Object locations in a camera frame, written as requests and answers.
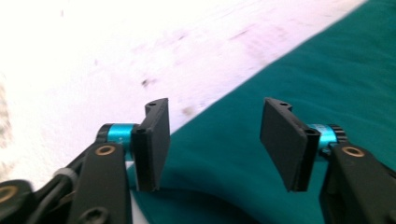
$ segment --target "white surface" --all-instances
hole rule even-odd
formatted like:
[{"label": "white surface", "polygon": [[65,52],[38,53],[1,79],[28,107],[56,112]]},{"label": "white surface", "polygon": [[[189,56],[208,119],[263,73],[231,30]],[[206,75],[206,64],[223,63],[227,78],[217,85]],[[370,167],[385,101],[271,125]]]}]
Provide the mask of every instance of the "white surface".
[{"label": "white surface", "polygon": [[361,0],[0,2],[0,181],[37,189],[104,123],[171,131]]}]

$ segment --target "brass screw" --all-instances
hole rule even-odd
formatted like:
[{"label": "brass screw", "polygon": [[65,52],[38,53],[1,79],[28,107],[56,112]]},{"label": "brass screw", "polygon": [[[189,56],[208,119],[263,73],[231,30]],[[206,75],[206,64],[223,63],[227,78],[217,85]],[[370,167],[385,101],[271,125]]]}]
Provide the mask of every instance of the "brass screw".
[{"label": "brass screw", "polygon": [[15,186],[4,186],[0,188],[0,203],[12,198],[18,191]]},{"label": "brass screw", "polygon": [[363,157],[364,156],[364,152],[356,147],[343,147],[342,149],[349,156],[353,156],[353,157]]}]

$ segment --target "black cable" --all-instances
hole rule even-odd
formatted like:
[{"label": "black cable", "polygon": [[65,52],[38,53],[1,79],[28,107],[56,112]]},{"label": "black cable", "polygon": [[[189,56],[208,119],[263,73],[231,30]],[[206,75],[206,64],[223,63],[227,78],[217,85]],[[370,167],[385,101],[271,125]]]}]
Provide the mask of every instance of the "black cable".
[{"label": "black cable", "polygon": [[59,184],[59,181],[61,179],[61,175],[56,175],[43,188],[36,191],[35,197],[37,198],[37,200],[41,202],[41,200],[43,200],[47,196],[47,194],[49,194],[50,191],[52,191],[53,188],[55,188]]},{"label": "black cable", "polygon": [[39,203],[36,210],[29,216],[26,224],[39,223],[44,215],[72,188],[70,179],[66,176],[61,176],[59,183],[49,192],[48,195]]},{"label": "black cable", "polygon": [[385,170],[388,172],[388,174],[393,177],[394,179],[396,179],[396,172],[394,170],[392,170],[390,167],[388,167],[386,164],[382,163],[382,166],[385,168]]}]

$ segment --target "cable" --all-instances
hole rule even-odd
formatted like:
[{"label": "cable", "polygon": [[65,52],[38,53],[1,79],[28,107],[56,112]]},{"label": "cable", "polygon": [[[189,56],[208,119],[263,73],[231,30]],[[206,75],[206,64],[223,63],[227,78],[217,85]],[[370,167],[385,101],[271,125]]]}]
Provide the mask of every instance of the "cable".
[{"label": "cable", "polygon": [[382,163],[382,166],[385,168],[385,170],[388,172],[388,174],[393,177],[394,179],[396,179],[396,172],[394,170],[392,170],[390,167],[388,167],[386,164]]},{"label": "cable", "polygon": [[46,215],[55,202],[59,201],[71,189],[71,181],[65,176],[61,176],[61,180],[53,188],[50,193],[40,202],[37,209],[29,216],[26,224],[36,224]]}]

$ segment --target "green cloth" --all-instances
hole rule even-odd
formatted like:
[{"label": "green cloth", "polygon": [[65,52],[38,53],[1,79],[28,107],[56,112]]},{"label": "green cloth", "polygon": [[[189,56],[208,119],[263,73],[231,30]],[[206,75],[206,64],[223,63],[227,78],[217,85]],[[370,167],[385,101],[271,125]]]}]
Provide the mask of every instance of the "green cloth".
[{"label": "green cloth", "polygon": [[395,56],[396,2],[369,1],[263,69],[172,134],[162,190],[134,192],[148,221],[322,223],[327,163],[316,162],[308,192],[286,192],[259,140],[263,98],[292,104],[305,123],[340,125],[396,169]]}]

